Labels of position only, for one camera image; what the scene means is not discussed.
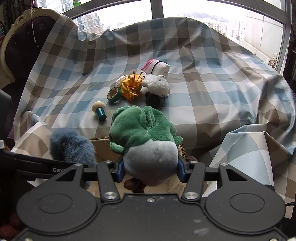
white plush dog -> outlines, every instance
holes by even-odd
[[[142,86],[147,87],[151,94],[167,97],[170,94],[170,85],[163,75],[145,75]]]

dried plant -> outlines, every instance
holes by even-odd
[[[277,53],[274,53],[272,55],[272,58],[267,62],[268,65],[270,65],[271,67],[275,68],[276,67],[277,59],[278,59],[278,54]]]

green object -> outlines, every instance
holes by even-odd
[[[107,118],[104,109],[101,108],[101,107],[96,109],[96,114],[97,114],[97,116],[99,118],[99,121],[104,121]]]
[[[73,6],[74,6],[74,7],[77,7],[77,6],[79,6],[79,5],[81,5],[80,0],[73,0]]]
[[[182,137],[165,115],[145,106],[117,109],[109,132],[110,149],[123,154],[124,167],[132,177],[148,186],[166,182],[177,171]]]
[[[121,95],[122,95],[121,89],[118,87],[114,87],[108,92],[107,100],[114,103],[120,99]]]

purple tufted chair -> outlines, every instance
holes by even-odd
[[[12,97],[4,132],[4,137],[7,137],[5,143],[10,148],[14,146],[12,126],[22,92],[41,48],[59,16],[60,14],[52,9],[32,9],[35,43],[31,10],[26,10],[11,25],[3,40],[0,61],[10,84],[2,90]]]

window frame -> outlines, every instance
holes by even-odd
[[[92,0],[81,4],[75,8],[72,8],[63,14],[71,19],[81,17],[85,14],[120,5],[123,3],[142,1],[142,0]],[[269,17],[279,23],[283,24],[283,36],[281,41],[281,47],[279,51],[278,61],[276,64],[276,70],[279,72],[283,64],[285,64],[285,53],[288,48],[290,33],[291,33],[291,21],[292,21],[292,8],[291,0],[281,0],[281,8],[264,1],[264,0],[205,0],[227,3],[235,6],[245,8]],[[150,0],[152,18],[163,18],[163,3],[162,0]]]

